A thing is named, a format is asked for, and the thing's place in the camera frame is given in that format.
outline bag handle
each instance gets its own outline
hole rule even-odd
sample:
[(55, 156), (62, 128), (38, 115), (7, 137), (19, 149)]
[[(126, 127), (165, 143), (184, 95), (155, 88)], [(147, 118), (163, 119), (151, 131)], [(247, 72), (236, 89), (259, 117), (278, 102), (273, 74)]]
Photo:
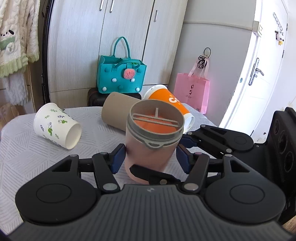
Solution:
[[(198, 76), (199, 79), (201, 78), (203, 71), (204, 71), (204, 78), (205, 79), (207, 78), (207, 73), (209, 71), (209, 66), (210, 66), (209, 58), (206, 57), (205, 55), (203, 55), (203, 57), (205, 58), (205, 65), (204, 65), (203, 69), (201, 70), (201, 72), (200, 72), (200, 74)], [(194, 73), (194, 71), (195, 71), (195, 69), (197, 67), (198, 62), (199, 62), (199, 59), (197, 59), (196, 62), (194, 63), (192, 69), (190, 70), (190, 72), (188, 74), (188, 77), (191, 77), (193, 75), (193, 73)]]
[(121, 39), (124, 39), (124, 41), (125, 41), (125, 43), (126, 43), (126, 47), (127, 47), (127, 49), (128, 49), (128, 57), (127, 57), (127, 58), (128, 58), (128, 59), (131, 59), (131, 52), (130, 52), (130, 49), (129, 49), (128, 41), (127, 41), (126, 38), (123, 37), (123, 36), (121, 36), (121, 37), (119, 37), (119, 38), (117, 39), (117, 41), (116, 41), (116, 43), (115, 43), (115, 45), (114, 45), (114, 50), (113, 50), (113, 55), (112, 55), (112, 57), (115, 57), (116, 46), (117, 46), (119, 40), (121, 40)]
[(118, 64), (116, 64), (115, 68), (117, 69), (120, 65), (122, 64), (127, 64), (127, 63), (136, 63), (138, 64), (135, 69), (139, 68), (141, 65), (141, 62), (138, 59), (125, 59), (122, 60), (121, 62), (119, 62)]

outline door handle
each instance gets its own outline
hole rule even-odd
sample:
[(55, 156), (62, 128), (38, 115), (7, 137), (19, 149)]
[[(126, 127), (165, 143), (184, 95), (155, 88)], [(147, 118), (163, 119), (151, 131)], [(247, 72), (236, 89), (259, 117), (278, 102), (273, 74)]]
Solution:
[(110, 8), (109, 13), (112, 13), (112, 11), (113, 11), (113, 6), (114, 6), (114, 0), (112, 0), (112, 4), (111, 4), (111, 8)]
[(156, 20), (157, 20), (157, 14), (158, 14), (158, 10), (155, 11), (154, 22), (156, 22)]
[(101, 1), (100, 11), (103, 9), (104, 0)]
[(263, 72), (261, 69), (256, 68), (256, 71), (259, 72), (260, 74), (262, 74), (262, 76), (264, 76)]
[(249, 80), (249, 85), (251, 86), (253, 84), (254, 78), (257, 78), (256, 73), (259, 72), (260, 69), (258, 69), (258, 64), (259, 64), (259, 58), (256, 58), (256, 61), (254, 63), (253, 69), (252, 69), (252, 73), (251, 73), (251, 77)]

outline teal felt bag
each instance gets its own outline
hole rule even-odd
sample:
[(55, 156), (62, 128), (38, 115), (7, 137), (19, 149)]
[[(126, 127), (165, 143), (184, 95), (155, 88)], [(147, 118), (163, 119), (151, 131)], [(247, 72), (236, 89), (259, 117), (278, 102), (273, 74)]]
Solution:
[[(128, 50), (126, 59), (115, 57), (116, 45), (123, 38)], [(130, 48), (125, 37), (115, 43), (113, 55), (102, 55), (98, 63), (97, 87), (100, 93), (137, 93), (142, 90), (146, 65), (139, 59), (131, 59)]]

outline textured tablecloth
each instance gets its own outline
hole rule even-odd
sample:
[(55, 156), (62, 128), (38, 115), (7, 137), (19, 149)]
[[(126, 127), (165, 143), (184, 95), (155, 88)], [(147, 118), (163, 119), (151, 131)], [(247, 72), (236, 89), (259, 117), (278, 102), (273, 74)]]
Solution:
[[(214, 125), (205, 116), (185, 105), (195, 116), (192, 130), (201, 124)], [(125, 143), (125, 132), (106, 125), (101, 119), (101, 107), (66, 109), (74, 120), (82, 125), (78, 144), (67, 150), (38, 137), (33, 129), (35, 114), (18, 116), (2, 130), (0, 142), (0, 229), (10, 233), (22, 223), (15, 205), (15, 194), (26, 182), (70, 154), (79, 158), (106, 151), (111, 152), (118, 144)], [(204, 152), (191, 148), (191, 152)], [(187, 175), (181, 169), (174, 153), (165, 172), (185, 180)], [(124, 163), (114, 175), (122, 188), (124, 184), (135, 183), (125, 172)], [(93, 173), (82, 173), (82, 179), (96, 186)]]

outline pink gift bag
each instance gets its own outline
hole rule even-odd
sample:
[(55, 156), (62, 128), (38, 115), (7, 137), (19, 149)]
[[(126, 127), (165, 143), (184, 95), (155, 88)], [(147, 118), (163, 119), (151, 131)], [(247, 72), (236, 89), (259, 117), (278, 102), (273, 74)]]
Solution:
[(193, 75), (193, 72), (197, 67), (198, 61), (199, 60), (194, 63), (189, 74), (177, 74), (174, 96), (176, 96), (180, 102), (186, 103), (200, 113), (205, 114), (207, 112), (210, 92), (210, 81), (207, 80), (210, 62), (209, 59), (205, 57), (205, 67), (201, 70), (200, 74), (196, 76)]

